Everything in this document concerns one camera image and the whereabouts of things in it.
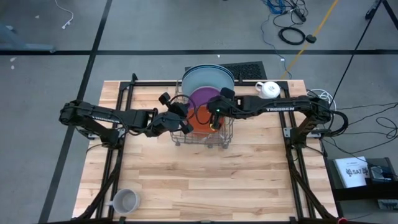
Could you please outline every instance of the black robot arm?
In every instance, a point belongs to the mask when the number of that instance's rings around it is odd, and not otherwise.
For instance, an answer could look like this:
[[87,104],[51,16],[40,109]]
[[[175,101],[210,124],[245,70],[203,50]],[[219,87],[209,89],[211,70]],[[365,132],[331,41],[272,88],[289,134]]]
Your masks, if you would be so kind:
[[290,130],[291,145],[305,147],[307,135],[318,125],[326,124],[336,113],[344,120],[344,125],[336,131],[322,130],[320,133],[331,136],[342,133],[348,126],[347,117],[340,112],[329,110],[328,102],[320,98],[299,96],[293,98],[262,99],[258,96],[235,96],[233,90],[223,88],[220,96],[212,98],[207,104],[211,113],[211,127],[220,129],[220,119],[224,116],[246,119],[266,112],[299,111],[306,118],[299,127]]
[[[120,138],[126,132],[157,137],[166,131],[182,131],[188,134],[193,130],[189,124],[183,122],[187,118],[188,105],[171,103],[168,93],[164,93],[159,101],[168,107],[167,112],[158,113],[156,108],[119,111],[75,100],[65,104],[59,121],[64,125],[80,127],[79,132],[87,138],[97,135],[105,147],[115,149],[121,147]],[[106,128],[96,120],[121,124],[122,128]]]

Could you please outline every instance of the gray plate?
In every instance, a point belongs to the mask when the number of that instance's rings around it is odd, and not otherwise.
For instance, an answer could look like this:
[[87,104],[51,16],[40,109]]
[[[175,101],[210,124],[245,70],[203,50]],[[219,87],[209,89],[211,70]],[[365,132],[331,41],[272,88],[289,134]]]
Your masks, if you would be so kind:
[[219,91],[224,87],[233,90],[233,74],[219,65],[197,65],[185,72],[182,80],[183,94],[190,96],[203,86],[212,86]]

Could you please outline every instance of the white mug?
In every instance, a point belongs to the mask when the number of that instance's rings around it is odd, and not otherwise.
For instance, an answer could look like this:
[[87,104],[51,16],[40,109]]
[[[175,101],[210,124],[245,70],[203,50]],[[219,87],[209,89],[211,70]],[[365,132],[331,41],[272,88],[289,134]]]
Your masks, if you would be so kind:
[[280,86],[276,82],[257,82],[255,88],[263,99],[274,99],[280,95]]
[[106,205],[113,206],[115,212],[125,215],[131,213],[139,207],[141,202],[140,196],[129,189],[122,189],[116,193],[112,202],[107,202]]

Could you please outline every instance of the wooden tabletop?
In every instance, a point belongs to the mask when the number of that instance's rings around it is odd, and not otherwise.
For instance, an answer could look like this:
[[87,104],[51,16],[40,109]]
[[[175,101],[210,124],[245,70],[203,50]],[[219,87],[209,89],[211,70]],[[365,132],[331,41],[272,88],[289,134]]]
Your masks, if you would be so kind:
[[[119,83],[104,83],[100,106],[116,107]],[[303,80],[288,83],[291,96],[306,95]],[[165,106],[157,101],[165,91],[173,96],[175,87],[135,86],[131,108],[156,107],[160,112],[165,111]],[[235,92],[237,95],[257,93],[251,86],[236,86]],[[304,119],[304,115],[296,112],[295,117],[297,124]],[[95,140],[90,146],[99,143]],[[320,150],[316,139],[308,138],[307,144]],[[96,147],[87,154],[74,217],[79,216],[98,193],[106,153],[107,149]],[[303,155],[310,188],[326,209],[337,216],[322,156],[309,149],[304,149]],[[291,216],[296,217],[278,113],[235,120],[233,138],[227,149],[175,146],[169,133],[157,138],[127,135],[119,188],[133,189],[142,198],[139,209],[127,215],[127,220],[287,221]],[[304,214],[308,216],[301,190],[300,196]]]

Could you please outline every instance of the white cable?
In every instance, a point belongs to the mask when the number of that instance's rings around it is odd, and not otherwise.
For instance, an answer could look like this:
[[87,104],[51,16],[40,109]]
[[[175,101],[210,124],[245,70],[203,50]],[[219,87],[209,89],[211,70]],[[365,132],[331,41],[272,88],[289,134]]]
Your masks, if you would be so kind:
[[[331,103],[331,100],[333,99],[333,96],[330,93],[328,93],[326,90],[312,89],[310,91],[312,91],[315,94],[317,94],[319,98],[321,98],[323,100],[327,100],[329,102],[329,104]],[[335,106],[335,111],[337,111],[337,104],[336,104],[335,100],[333,100],[333,104]]]
[[73,20],[73,12],[71,12],[68,9],[65,9],[65,8],[61,7],[60,5],[58,5],[57,0],[54,0],[54,1],[55,1],[56,5],[58,6],[58,8],[64,10],[65,12],[69,12],[72,15],[72,18],[70,18],[70,20],[68,20],[68,22],[65,23],[65,25],[62,26],[62,29],[65,29],[67,26],[70,25],[70,22]]

